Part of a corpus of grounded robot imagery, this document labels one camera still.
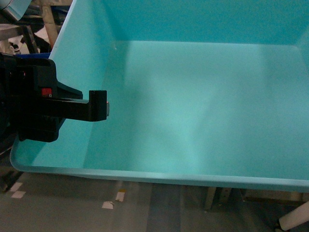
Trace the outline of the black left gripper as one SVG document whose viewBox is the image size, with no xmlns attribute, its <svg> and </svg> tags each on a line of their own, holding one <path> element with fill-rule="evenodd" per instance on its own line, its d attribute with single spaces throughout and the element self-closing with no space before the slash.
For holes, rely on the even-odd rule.
<svg viewBox="0 0 309 232">
<path fill-rule="evenodd" d="M 57 80 L 48 58 L 0 55 L 0 131 L 12 126 L 20 141 L 54 142 L 67 119 L 97 122 L 109 116 L 107 91 L 81 91 Z"/>
</svg>

